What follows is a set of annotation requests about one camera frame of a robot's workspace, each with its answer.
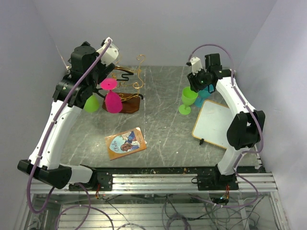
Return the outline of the pink plastic wine glass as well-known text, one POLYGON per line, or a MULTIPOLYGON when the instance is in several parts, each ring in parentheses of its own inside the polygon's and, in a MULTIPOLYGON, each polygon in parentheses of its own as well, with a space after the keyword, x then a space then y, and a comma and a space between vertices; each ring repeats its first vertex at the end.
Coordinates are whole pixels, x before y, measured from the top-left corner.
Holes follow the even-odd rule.
POLYGON ((106 110, 113 114, 119 113, 123 108, 121 98, 113 92, 117 87, 117 81, 114 78, 106 78, 100 83, 100 86, 103 90, 108 91, 105 96, 106 110))

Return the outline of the light green plastic wine glass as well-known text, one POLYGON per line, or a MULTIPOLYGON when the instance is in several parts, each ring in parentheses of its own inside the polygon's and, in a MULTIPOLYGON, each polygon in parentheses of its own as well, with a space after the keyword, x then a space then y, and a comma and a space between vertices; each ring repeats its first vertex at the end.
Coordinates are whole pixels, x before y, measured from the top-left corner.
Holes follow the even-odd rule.
POLYGON ((96 112, 100 107, 97 97, 93 94, 91 95, 84 104, 84 111, 88 113, 96 112))

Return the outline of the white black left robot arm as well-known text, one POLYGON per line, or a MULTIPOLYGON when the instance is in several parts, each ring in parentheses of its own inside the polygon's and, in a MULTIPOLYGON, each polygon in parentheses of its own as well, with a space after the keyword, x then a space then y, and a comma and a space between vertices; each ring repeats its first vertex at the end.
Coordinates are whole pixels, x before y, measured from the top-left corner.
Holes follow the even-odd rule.
POLYGON ((18 170, 29 175, 27 190, 36 179, 52 188, 62 189, 68 184, 81 183, 86 190, 97 187, 96 170, 83 165, 60 163, 62 151, 71 128, 81 114, 86 101, 115 68, 118 48, 107 38, 96 50, 83 42, 71 53, 67 74, 56 85, 51 112, 34 151, 18 163, 18 170))

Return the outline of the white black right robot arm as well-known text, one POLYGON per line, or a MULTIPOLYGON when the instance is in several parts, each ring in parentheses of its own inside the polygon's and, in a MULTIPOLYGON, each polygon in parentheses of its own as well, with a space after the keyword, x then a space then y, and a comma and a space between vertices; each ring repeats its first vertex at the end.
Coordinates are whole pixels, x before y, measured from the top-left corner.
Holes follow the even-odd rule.
POLYGON ((255 144, 263 140, 265 113, 248 103, 236 84, 234 69, 224 69, 218 53, 206 55, 204 64, 198 57, 190 56, 187 65, 191 67, 191 73, 187 75, 191 89, 199 92, 212 86, 214 91, 222 95, 232 115, 226 133, 228 147, 223 158, 212 172, 197 175, 192 183, 200 191, 226 188, 237 190, 237 166, 243 156, 253 153, 255 144))

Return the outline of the blue plastic wine glass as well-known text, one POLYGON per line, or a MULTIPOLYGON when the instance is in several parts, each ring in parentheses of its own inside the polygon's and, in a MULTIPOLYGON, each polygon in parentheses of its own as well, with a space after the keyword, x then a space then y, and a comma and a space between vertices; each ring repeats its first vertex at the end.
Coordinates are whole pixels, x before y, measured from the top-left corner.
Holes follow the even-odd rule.
POLYGON ((209 93, 209 89, 210 89, 210 86, 198 92, 198 97, 196 101, 194 102, 196 107, 201 108, 204 100, 210 97, 211 94, 209 93))

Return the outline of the small framed whiteboard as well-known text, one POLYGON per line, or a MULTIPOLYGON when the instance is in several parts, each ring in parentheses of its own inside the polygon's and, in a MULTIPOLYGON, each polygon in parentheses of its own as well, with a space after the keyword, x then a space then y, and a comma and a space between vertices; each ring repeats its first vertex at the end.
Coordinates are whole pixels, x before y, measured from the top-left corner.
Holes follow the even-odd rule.
POLYGON ((192 130, 192 136, 226 149, 229 145, 226 133, 232 119, 227 106, 205 100, 192 130))

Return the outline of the Othello picture book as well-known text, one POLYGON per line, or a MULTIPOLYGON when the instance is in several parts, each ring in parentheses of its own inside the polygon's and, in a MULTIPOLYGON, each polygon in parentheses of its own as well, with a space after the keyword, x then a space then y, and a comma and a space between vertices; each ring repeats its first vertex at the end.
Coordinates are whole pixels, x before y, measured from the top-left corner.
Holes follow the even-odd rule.
POLYGON ((147 149, 139 127, 105 137, 105 143, 111 161, 147 149))

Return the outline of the aluminium extrusion rail base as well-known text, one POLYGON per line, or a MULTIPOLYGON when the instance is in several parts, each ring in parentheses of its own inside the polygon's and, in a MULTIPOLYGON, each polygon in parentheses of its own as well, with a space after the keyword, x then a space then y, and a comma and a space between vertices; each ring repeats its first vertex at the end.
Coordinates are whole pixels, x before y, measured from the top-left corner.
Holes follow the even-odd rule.
MULTIPOLYGON (((224 193, 223 189, 208 189, 201 191, 194 184, 194 174, 152 174, 152 175, 128 175, 114 174, 113 184, 110 191, 103 188, 99 194, 201 194, 206 192, 224 193)), ((231 189, 235 193, 255 192, 254 187, 261 192, 276 192, 278 190, 275 179, 271 173, 242 173, 244 179, 238 178, 236 185, 238 189, 231 189)))

